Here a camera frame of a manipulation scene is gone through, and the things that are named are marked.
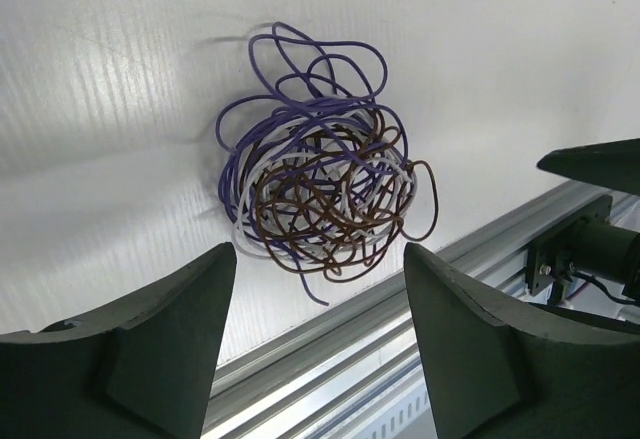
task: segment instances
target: cable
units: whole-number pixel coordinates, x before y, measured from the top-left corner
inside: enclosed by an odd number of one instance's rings
[[[582,279],[585,282],[588,282],[589,284],[592,284],[594,286],[596,286],[598,289],[600,289],[610,300],[612,300],[613,302],[615,302],[616,304],[622,304],[623,306],[638,306],[640,307],[640,303],[638,303],[637,301],[634,301],[632,299],[622,299],[619,297],[615,297],[613,296],[610,292],[609,289],[607,289],[607,286],[605,286],[602,282],[600,282],[598,279],[596,279],[593,276],[590,276],[588,274],[583,274],[582,272],[579,271],[575,271],[572,272],[571,275],[573,277],[577,277],[578,279]]]
[[[258,64],[256,47],[264,43],[274,47],[290,71],[275,81]],[[372,54],[382,69],[380,84],[374,88],[350,56],[325,51],[336,47]],[[315,55],[304,67],[290,52],[300,48]],[[248,52],[266,93],[232,102],[215,121],[218,143],[229,153],[218,197],[234,223],[232,238],[241,252],[300,274],[309,297],[328,305],[311,293],[305,274],[321,272],[335,283],[353,281],[376,267],[399,235],[415,241],[429,237],[439,212],[435,176],[427,162],[409,159],[400,118],[376,102],[388,69],[374,47],[314,41],[276,22],[270,33],[249,40]],[[338,82],[338,70],[355,73],[361,95]],[[290,90],[296,84],[303,87],[304,97],[284,92],[285,86]],[[225,117],[258,101],[275,103],[270,115],[229,145],[221,132]],[[404,218],[417,193],[418,166],[430,178],[434,215],[424,235],[411,237],[404,231]],[[353,266],[360,268],[343,277],[343,269]]]

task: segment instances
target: screw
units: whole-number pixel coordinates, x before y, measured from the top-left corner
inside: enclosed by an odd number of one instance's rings
[[[542,264],[538,272],[541,276],[548,276],[549,274],[551,274],[551,266],[549,266],[548,264]]]

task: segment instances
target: purple cable loop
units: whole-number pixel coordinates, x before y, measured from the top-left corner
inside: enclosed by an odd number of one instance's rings
[[[288,33],[296,37],[283,36],[279,33],[280,29],[287,31]],[[271,41],[280,53],[284,62],[292,71],[289,74],[281,76],[274,84],[271,84],[266,79],[266,77],[260,70],[255,57],[254,48],[255,45],[260,41]],[[296,66],[294,61],[286,53],[283,44],[312,47],[318,53],[318,57],[313,59],[307,66],[306,71],[303,72]],[[382,67],[382,79],[378,88],[375,90],[373,89],[366,75],[353,59],[344,54],[327,53],[325,52],[325,47],[357,47],[371,52],[378,59]],[[223,167],[221,178],[218,183],[218,197],[224,205],[227,216],[234,224],[238,221],[238,202],[240,201],[242,191],[242,185],[240,182],[241,178],[239,175],[240,171],[242,170],[241,161],[243,155],[246,154],[247,156],[244,159],[244,162],[249,165],[247,170],[251,170],[258,161],[266,157],[266,155],[268,154],[267,151],[273,149],[274,147],[280,147],[285,143],[288,143],[289,145],[284,147],[276,154],[269,156],[269,159],[271,161],[275,161],[285,154],[291,153],[292,151],[296,153],[318,153],[321,151],[321,149],[312,146],[304,141],[305,135],[309,132],[309,130],[313,128],[321,128],[327,134],[327,136],[333,139],[334,144],[338,146],[344,154],[342,156],[337,156],[331,160],[314,162],[306,167],[299,167],[299,158],[296,158],[295,161],[292,162],[292,164],[295,166],[295,169],[293,171],[284,171],[277,174],[273,178],[274,181],[285,182],[287,181],[287,179],[294,179],[302,173],[312,172],[311,180],[316,187],[333,187],[335,190],[336,187],[340,187],[339,184],[332,183],[327,179],[327,177],[318,179],[318,172],[320,170],[325,170],[326,167],[333,164],[349,161],[355,162],[363,168],[362,170],[366,174],[366,177],[360,179],[358,182],[350,184],[350,190],[348,192],[351,194],[350,201],[352,203],[357,203],[358,201],[364,203],[367,194],[374,189],[381,176],[396,174],[396,170],[394,170],[394,168],[388,164],[378,164],[377,166],[372,166],[360,159],[360,157],[354,151],[349,149],[349,146],[340,138],[340,136],[334,132],[335,130],[333,129],[333,127],[335,127],[336,124],[343,124],[358,128],[364,135],[369,134],[372,130],[371,125],[364,118],[356,114],[357,111],[362,111],[364,109],[377,110],[381,113],[386,113],[393,118],[399,131],[402,144],[402,153],[398,151],[396,147],[392,147],[391,150],[399,158],[399,166],[403,168],[406,166],[408,162],[408,140],[404,126],[400,121],[398,115],[391,108],[381,104],[377,104],[375,100],[376,97],[385,88],[388,79],[388,68],[386,61],[384,60],[382,54],[380,54],[380,52],[376,48],[364,42],[357,41],[315,41],[311,37],[287,24],[276,22],[271,26],[270,34],[256,34],[249,40],[248,53],[251,67],[253,68],[253,71],[258,80],[267,90],[268,94],[250,95],[228,104],[222,109],[222,111],[220,111],[215,121],[216,139],[220,146],[230,155],[229,159]],[[354,96],[346,87],[340,85],[337,82],[332,61],[342,61],[343,63],[349,65],[362,81],[367,94],[363,96]],[[328,76],[321,75],[315,71],[320,64],[324,64],[326,66]],[[299,101],[289,97],[281,90],[284,83],[295,80],[301,80],[305,84],[309,94],[311,95],[310,99]],[[319,81],[328,85],[334,97],[323,95],[323,93],[320,91],[320,89],[318,89],[313,81]],[[251,127],[249,131],[246,132],[244,136],[242,136],[242,138],[240,138],[235,146],[229,146],[222,138],[221,133],[221,125],[224,117],[230,111],[239,106],[242,106],[243,104],[261,100],[275,101],[277,103],[280,103],[280,105],[272,110],[269,117],[263,119],[258,124]],[[284,139],[271,140],[266,144],[262,143],[262,140],[266,136],[268,136],[271,131],[279,127],[286,127],[286,125],[292,123],[292,121],[299,121],[300,119],[306,119],[306,122],[291,126],[289,130],[290,135],[288,137]],[[258,145],[258,147],[255,151],[250,153],[249,151],[256,144]],[[368,146],[367,151],[375,151],[377,148],[383,147],[385,145],[386,143],[384,142],[372,143]],[[288,192],[288,190],[290,190],[292,187],[293,185],[291,184],[283,187],[281,193],[286,194],[286,192]],[[409,187],[409,193],[412,194],[414,191],[415,184],[412,183]],[[322,304],[324,306],[328,306],[329,304],[327,302],[315,297],[309,289],[301,265],[301,261],[305,259],[305,257],[299,255],[296,251],[288,247],[282,241],[272,240],[268,243],[262,241],[256,224],[255,207],[257,197],[253,190],[253,186],[252,189],[249,190],[249,198],[251,201],[251,207],[247,210],[247,208],[243,204],[243,210],[240,211],[240,214],[248,215],[247,220],[243,221],[243,226],[249,227],[252,230],[252,232],[247,232],[245,230],[245,236],[252,241],[255,241],[256,243],[265,245],[267,248],[272,248],[274,250],[278,250],[287,254],[291,258],[292,262],[296,265],[296,268],[300,271],[302,284],[307,295],[314,302]],[[294,214],[291,211],[278,210],[278,214],[281,213],[284,216]],[[306,211],[304,214],[307,215],[306,219],[310,220],[310,217],[308,216],[309,212]],[[330,232],[331,230],[332,226],[330,225],[323,229],[323,232]],[[304,241],[307,244],[323,244],[321,237],[317,235],[314,236],[312,234],[301,234],[300,237],[297,237],[297,240]]]

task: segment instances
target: purple cable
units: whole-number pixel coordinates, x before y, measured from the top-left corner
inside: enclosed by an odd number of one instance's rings
[[[283,35],[280,31],[285,31],[289,35]],[[263,74],[255,55],[255,46],[259,42],[269,41],[273,43],[275,48],[280,53],[282,59],[287,64],[290,73],[281,76],[273,84],[267,80]],[[312,48],[317,53],[317,57],[312,60],[306,70],[301,70],[296,66],[295,62],[285,51],[285,45],[307,46]],[[345,54],[327,53],[326,47],[350,47],[360,48],[372,53],[379,61],[382,67],[382,79],[380,85],[374,89],[362,69],[358,64]],[[364,42],[357,41],[315,41],[309,36],[305,35],[301,31],[284,24],[282,22],[276,22],[271,26],[270,34],[257,34],[249,40],[248,45],[249,61],[253,68],[253,71],[267,90],[266,94],[251,95],[239,99],[227,105],[218,115],[215,121],[215,134],[218,143],[230,154],[224,168],[222,175],[218,183],[218,197],[224,205],[227,216],[232,222],[236,222],[238,214],[248,214],[248,220],[243,222],[245,227],[251,229],[252,232],[245,233],[248,238],[257,242],[263,243],[260,238],[260,233],[256,224],[255,205],[256,195],[252,190],[249,191],[249,197],[251,199],[252,207],[250,210],[238,211],[238,203],[240,201],[242,191],[242,170],[251,170],[258,161],[268,155],[268,151],[276,147],[281,147],[286,144],[286,147],[280,152],[268,156],[272,160],[278,159],[285,154],[296,152],[304,152],[317,154],[320,152],[318,147],[309,144],[304,140],[305,135],[311,130],[317,130],[321,128],[328,137],[334,140],[334,143],[342,151],[341,156],[336,156],[330,160],[324,160],[322,162],[313,163],[307,167],[298,167],[298,158],[292,161],[292,171],[282,172],[278,174],[275,179],[287,182],[289,178],[294,178],[301,173],[309,174],[310,180],[313,181],[315,187],[321,187],[323,190],[332,191],[339,187],[338,183],[333,183],[331,180],[327,180],[326,174],[319,174],[320,171],[325,171],[328,166],[341,162],[355,162],[363,167],[366,172],[366,177],[363,177],[359,181],[354,182],[350,186],[350,197],[354,203],[358,201],[363,202],[368,193],[374,190],[376,184],[380,180],[380,177],[395,174],[393,168],[388,165],[372,166],[371,164],[360,159],[358,152],[351,149],[339,134],[336,133],[336,127],[340,125],[357,128],[362,131],[363,134],[368,134],[372,131],[371,125],[356,114],[357,111],[363,109],[377,110],[380,113],[386,113],[396,123],[396,127],[400,135],[400,144],[402,152],[397,148],[392,148],[393,153],[399,158],[399,164],[404,167],[408,162],[408,140],[407,135],[400,121],[398,115],[389,107],[376,103],[376,97],[383,91],[388,78],[387,64],[384,57],[373,46]],[[366,90],[366,94],[361,96],[353,95],[346,87],[339,84],[336,79],[336,73],[334,65],[338,62],[342,62],[349,66],[362,81],[362,85]],[[322,74],[319,69],[323,67],[326,72]],[[289,97],[282,90],[285,83],[292,81],[302,81],[310,97],[307,100],[300,101]],[[331,95],[325,95],[316,86],[316,84],[324,84],[325,87],[331,91]],[[240,107],[244,104],[255,101],[274,101],[277,103],[276,107],[272,110],[269,117],[264,118],[258,124],[253,126],[247,131],[244,136],[237,142],[235,146],[228,145],[221,135],[221,124],[225,116],[233,109]],[[263,143],[264,138],[276,128],[287,126],[291,124],[289,128],[289,136],[283,139],[271,141],[269,143]],[[386,143],[372,143],[368,146],[368,151],[375,151],[382,148]],[[411,185],[410,193],[413,193],[415,185]],[[281,210],[278,211],[283,215],[291,215],[290,211]],[[301,236],[298,238],[300,241],[305,241],[308,244],[320,244],[321,239],[313,237],[307,234],[307,236]],[[301,261],[305,258],[300,256],[294,250],[287,246],[282,241],[270,241],[269,247],[286,253],[291,261],[296,264],[296,268],[300,270],[300,277],[303,287],[308,296],[315,302],[327,306],[328,303],[316,298],[311,291],[302,273]]]

